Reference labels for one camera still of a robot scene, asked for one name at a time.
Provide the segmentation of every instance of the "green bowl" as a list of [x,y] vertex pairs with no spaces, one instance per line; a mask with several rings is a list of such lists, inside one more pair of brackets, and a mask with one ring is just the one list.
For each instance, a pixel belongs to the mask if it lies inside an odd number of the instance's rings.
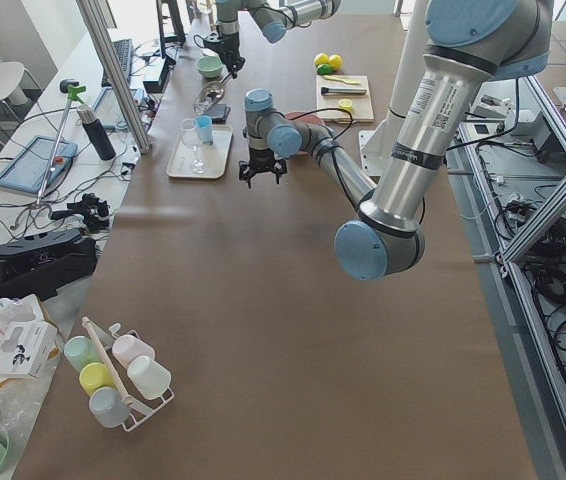
[[221,75],[223,63],[217,56],[201,57],[196,61],[196,70],[205,78],[216,78]]

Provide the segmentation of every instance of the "black cylinder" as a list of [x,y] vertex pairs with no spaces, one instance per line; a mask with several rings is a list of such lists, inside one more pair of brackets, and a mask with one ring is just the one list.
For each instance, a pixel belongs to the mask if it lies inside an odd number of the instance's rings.
[[85,133],[87,133],[87,137],[90,139],[90,142],[92,142],[92,145],[94,145],[94,149],[99,155],[99,158],[101,160],[112,160],[116,157],[116,152],[114,151],[112,142],[110,142],[110,137],[107,136],[101,121],[96,118],[90,106],[85,104],[79,105],[76,111],[83,123]]

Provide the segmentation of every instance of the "white box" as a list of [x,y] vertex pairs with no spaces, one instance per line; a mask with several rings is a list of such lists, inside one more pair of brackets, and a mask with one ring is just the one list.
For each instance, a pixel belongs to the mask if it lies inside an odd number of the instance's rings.
[[56,328],[41,321],[13,322],[0,346],[0,376],[39,377],[55,348]]

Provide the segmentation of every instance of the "green clamp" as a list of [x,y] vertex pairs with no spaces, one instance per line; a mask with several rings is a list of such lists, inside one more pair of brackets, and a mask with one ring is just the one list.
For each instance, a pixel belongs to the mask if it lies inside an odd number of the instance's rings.
[[82,86],[68,85],[67,86],[67,98],[69,98],[70,100],[72,100],[74,102],[85,103],[83,100],[81,100],[79,98],[79,93],[83,93],[86,90],[87,90],[87,87],[85,85],[82,85]]

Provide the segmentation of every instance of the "blue joint cap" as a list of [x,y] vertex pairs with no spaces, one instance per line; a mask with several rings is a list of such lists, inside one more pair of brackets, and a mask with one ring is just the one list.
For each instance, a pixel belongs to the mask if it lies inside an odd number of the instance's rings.
[[385,245],[368,224],[350,220],[334,237],[334,251],[341,268],[357,280],[377,280],[387,272]]
[[510,18],[518,0],[432,0],[425,14],[429,37],[442,47],[476,43]]
[[267,41],[270,43],[278,42],[285,36],[285,32],[287,32],[287,29],[285,28],[285,25],[283,25],[283,22],[279,20],[268,23],[261,30],[263,31],[265,38],[267,38]]
[[547,65],[549,56],[550,52],[547,52],[534,58],[530,58],[529,60],[523,60],[521,62],[511,63],[509,65],[503,65],[502,67],[499,67],[499,69],[494,74],[494,77],[490,79],[490,82],[536,75],[537,73],[543,71],[543,69]]
[[246,112],[261,112],[273,106],[272,94],[264,88],[255,88],[245,94]]
[[267,134],[267,145],[281,157],[294,155],[301,148],[301,134],[292,125],[277,125]]

